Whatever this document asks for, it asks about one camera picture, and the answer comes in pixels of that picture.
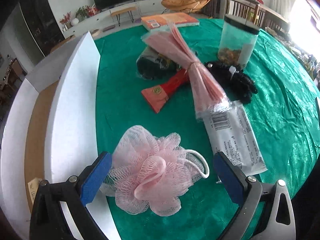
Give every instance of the white packet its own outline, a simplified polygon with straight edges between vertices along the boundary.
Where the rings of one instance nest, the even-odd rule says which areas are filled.
[[[246,176],[268,170],[240,101],[232,102],[229,111],[205,117],[203,121],[214,154],[224,152]]]

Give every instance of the white cabinet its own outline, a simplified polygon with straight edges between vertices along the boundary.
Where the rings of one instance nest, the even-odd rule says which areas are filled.
[[[120,11],[129,7],[136,7],[137,10],[132,11],[132,15],[134,19],[137,19],[141,16],[160,14],[164,11],[165,7],[161,4],[162,0],[144,0],[137,1],[133,3],[127,3],[124,5],[120,5],[109,10],[98,13],[95,16],[90,17],[89,19],[85,19],[77,25],[71,27],[63,33],[65,38],[75,35],[76,37],[83,35],[87,31],[92,31],[95,29],[103,29],[112,24],[118,24],[116,16],[111,16],[111,13],[115,11]],[[121,23],[130,21],[130,17],[128,13],[120,14]]]

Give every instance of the book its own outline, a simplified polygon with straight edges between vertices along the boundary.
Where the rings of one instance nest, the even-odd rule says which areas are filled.
[[[142,25],[150,32],[164,31],[168,25],[167,21],[174,22],[178,28],[199,25],[199,21],[196,18],[182,12],[141,17]]]

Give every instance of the black jar lid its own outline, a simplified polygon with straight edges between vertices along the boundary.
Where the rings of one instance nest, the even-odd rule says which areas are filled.
[[[241,30],[244,30],[246,32],[252,33],[254,35],[258,35],[260,32],[260,28],[253,24],[251,21],[248,21],[247,19],[241,18],[239,16],[226,14],[224,16],[224,20],[231,24],[234,27],[237,27]]]

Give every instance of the transparent container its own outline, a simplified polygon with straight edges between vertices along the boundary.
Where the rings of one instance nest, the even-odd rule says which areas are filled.
[[[226,14],[218,59],[227,65],[239,64],[244,69],[256,44],[260,28],[252,22]]]

